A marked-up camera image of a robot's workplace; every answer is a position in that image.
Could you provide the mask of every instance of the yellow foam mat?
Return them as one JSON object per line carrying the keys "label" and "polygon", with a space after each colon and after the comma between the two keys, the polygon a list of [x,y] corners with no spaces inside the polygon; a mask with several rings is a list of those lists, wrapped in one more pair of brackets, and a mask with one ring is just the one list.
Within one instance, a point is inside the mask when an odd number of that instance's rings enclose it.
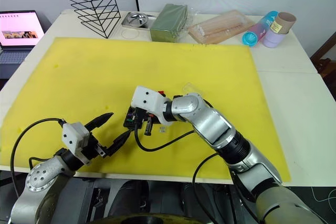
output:
{"label": "yellow foam mat", "polygon": [[[40,61],[9,110],[1,128],[1,164],[9,165],[12,146],[22,130],[42,118],[89,122],[114,112],[93,134],[109,146],[125,131],[123,120],[137,85],[164,90],[170,98],[183,94],[191,83],[220,110],[278,168],[284,181],[290,176],[278,136],[248,47],[173,44],[84,38],[57,38]],[[189,131],[188,123],[175,122],[140,140],[156,147]],[[45,122],[21,140],[15,166],[28,167],[28,158],[51,157],[65,147],[61,127]],[[112,157],[97,157],[80,171],[191,177],[197,165],[214,151],[196,134],[157,152],[140,150],[131,135]],[[220,157],[200,171],[203,178],[229,178]]]}

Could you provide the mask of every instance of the laptop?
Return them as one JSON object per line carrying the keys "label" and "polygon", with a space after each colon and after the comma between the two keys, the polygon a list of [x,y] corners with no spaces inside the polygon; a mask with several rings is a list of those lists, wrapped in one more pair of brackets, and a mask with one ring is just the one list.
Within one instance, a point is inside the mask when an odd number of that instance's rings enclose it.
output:
{"label": "laptop", "polygon": [[44,35],[34,10],[0,12],[0,79],[9,79]]}

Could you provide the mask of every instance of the laptop keyboard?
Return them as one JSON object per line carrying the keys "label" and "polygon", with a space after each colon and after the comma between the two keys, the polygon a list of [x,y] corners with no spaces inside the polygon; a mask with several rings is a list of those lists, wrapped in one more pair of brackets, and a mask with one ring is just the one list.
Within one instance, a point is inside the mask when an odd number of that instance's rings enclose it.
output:
{"label": "laptop keyboard", "polygon": [[21,64],[29,52],[2,52],[0,64]]}

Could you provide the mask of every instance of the green container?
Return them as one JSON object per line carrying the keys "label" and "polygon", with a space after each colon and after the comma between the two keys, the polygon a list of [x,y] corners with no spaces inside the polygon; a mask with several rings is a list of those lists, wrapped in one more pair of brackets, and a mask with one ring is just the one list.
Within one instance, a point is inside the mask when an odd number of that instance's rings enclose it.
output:
{"label": "green container", "polygon": [[187,5],[166,4],[150,28],[152,41],[176,42],[187,16]]}

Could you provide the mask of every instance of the wire rack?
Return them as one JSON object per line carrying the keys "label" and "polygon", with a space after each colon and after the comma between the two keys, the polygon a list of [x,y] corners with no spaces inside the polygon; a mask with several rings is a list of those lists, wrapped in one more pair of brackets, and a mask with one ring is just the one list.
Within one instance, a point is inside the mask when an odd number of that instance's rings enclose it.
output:
{"label": "wire rack", "polygon": [[116,0],[70,0],[81,23],[108,38],[121,16]]}

